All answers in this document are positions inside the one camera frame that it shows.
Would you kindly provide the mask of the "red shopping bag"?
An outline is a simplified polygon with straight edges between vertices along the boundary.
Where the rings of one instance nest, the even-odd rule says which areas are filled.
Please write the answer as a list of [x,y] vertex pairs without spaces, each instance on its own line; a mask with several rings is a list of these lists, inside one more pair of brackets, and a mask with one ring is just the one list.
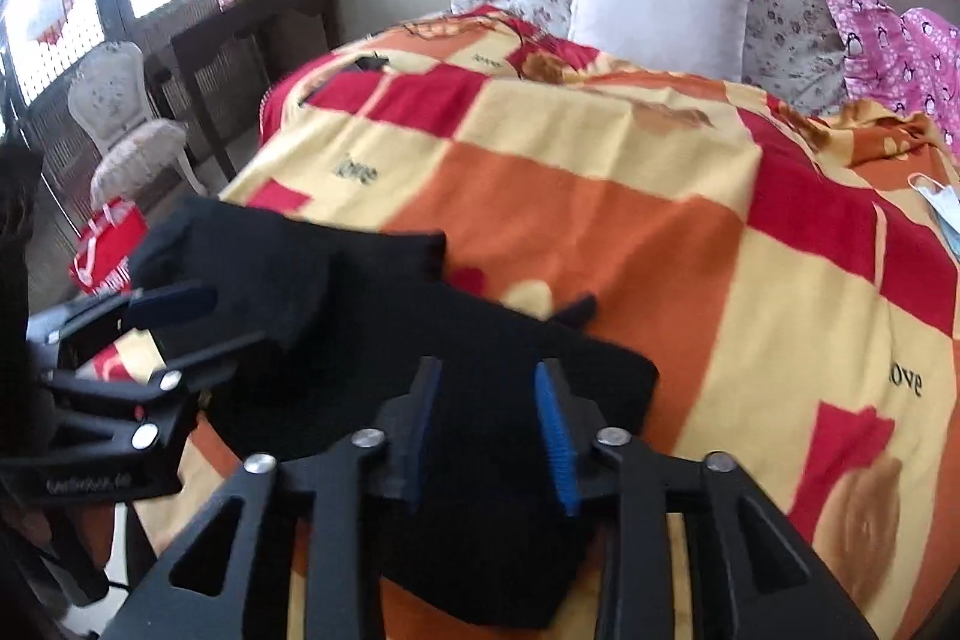
[[78,239],[68,274],[85,294],[130,289],[128,257],[148,234],[140,208],[125,198],[112,198],[94,211]]

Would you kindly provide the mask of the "white upholstered chair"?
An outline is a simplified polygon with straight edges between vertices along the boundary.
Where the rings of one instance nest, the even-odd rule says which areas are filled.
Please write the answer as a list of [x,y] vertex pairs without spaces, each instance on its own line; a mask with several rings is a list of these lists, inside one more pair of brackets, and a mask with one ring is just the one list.
[[71,118],[98,149],[89,204],[133,200],[169,167],[205,197],[187,158],[187,128],[153,112],[145,59],[133,42],[103,42],[80,60],[67,92]]

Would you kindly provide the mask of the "white square pillow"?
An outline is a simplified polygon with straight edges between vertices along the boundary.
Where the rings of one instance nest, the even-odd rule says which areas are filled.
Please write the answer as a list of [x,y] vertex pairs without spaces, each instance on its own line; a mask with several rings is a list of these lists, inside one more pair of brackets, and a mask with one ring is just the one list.
[[647,70],[743,76],[750,0],[573,0],[568,39]]

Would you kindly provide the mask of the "dark wooden desk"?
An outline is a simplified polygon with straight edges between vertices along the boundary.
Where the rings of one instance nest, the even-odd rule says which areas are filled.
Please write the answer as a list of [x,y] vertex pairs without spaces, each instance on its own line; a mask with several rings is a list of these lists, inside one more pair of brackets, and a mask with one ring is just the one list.
[[228,145],[254,125],[268,88],[342,44],[338,0],[238,0],[174,34],[169,55],[146,60],[146,81],[169,117],[199,135],[189,159],[213,159],[226,179],[238,164]]

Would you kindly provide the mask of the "pink penguin blanket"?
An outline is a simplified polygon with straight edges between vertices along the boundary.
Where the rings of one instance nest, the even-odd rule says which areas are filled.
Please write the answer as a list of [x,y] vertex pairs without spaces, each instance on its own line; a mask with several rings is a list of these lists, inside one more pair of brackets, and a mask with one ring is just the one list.
[[846,50],[850,99],[900,117],[923,112],[958,156],[958,26],[928,8],[898,13],[884,0],[825,0]]

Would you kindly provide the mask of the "black pants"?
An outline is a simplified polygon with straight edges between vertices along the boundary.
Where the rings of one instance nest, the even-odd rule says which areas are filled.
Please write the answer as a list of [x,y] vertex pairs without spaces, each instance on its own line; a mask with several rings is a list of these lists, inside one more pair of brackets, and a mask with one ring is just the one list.
[[324,452],[405,395],[421,361],[441,378],[412,505],[380,498],[371,544],[389,580],[480,626],[543,629],[596,526],[556,498],[534,401],[537,365],[638,431],[658,370],[626,347],[482,301],[443,281],[443,234],[368,234],[190,198],[133,253],[133,286],[202,283],[212,314],[155,331],[174,360],[260,333],[270,349],[217,388],[206,415],[239,456]]

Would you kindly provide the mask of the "black smartphone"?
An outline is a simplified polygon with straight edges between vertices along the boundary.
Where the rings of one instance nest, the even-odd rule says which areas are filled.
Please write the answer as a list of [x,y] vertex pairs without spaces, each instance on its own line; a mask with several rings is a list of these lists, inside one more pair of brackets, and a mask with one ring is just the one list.
[[381,55],[361,55],[351,65],[353,71],[384,71],[389,65],[389,60]]

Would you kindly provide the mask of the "red orange checked blanket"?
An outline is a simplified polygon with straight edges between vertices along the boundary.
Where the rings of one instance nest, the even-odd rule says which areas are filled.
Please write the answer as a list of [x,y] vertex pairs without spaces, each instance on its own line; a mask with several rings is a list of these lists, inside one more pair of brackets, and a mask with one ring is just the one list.
[[913,172],[958,179],[919,113],[807,117],[486,7],[277,83],[224,196],[441,230],[452,287],[536,319],[596,296],[590,333],[658,366],[647,442],[732,452],[880,637],[921,638],[958,603],[958,265]]

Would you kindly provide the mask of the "light blue face mask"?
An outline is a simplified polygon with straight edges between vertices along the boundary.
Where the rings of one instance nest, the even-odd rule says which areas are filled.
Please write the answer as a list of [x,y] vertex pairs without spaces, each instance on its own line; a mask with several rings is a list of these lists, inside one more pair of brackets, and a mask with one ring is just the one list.
[[908,185],[929,206],[947,247],[960,259],[960,202],[955,188],[921,172],[913,172],[908,177]]

